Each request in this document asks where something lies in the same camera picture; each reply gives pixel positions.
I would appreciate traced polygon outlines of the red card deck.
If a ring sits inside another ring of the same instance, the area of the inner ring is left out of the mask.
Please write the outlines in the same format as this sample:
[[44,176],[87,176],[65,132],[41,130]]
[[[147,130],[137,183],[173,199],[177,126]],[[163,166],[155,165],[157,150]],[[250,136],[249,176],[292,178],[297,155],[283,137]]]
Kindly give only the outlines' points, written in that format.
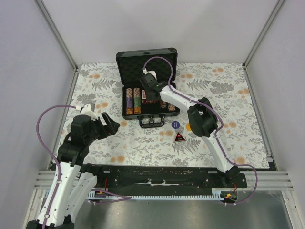
[[142,99],[146,100],[146,93],[145,90],[141,90],[141,94],[142,94]]

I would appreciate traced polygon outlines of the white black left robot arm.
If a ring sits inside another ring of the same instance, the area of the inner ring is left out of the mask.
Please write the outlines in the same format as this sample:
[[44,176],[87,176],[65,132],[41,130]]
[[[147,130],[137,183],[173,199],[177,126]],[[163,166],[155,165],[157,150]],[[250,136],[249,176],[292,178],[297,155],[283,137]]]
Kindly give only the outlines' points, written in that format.
[[71,131],[58,150],[57,168],[47,200],[36,220],[28,222],[28,229],[72,229],[79,210],[94,187],[101,187],[105,175],[99,171],[82,171],[89,146],[117,133],[120,124],[106,112],[106,124],[92,111],[74,117]]

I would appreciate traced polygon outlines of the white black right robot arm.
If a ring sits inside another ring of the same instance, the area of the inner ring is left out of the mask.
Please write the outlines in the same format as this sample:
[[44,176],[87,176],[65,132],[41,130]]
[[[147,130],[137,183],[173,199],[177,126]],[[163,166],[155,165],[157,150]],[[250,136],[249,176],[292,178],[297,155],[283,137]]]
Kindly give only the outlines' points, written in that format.
[[157,76],[155,71],[122,73],[120,78],[125,119],[137,119],[142,129],[159,128],[164,126],[166,116],[186,111],[192,133],[203,139],[213,156],[219,184],[228,188],[235,183],[239,168],[227,159],[225,147],[217,137],[219,117],[207,98],[188,97],[177,90],[174,76]]

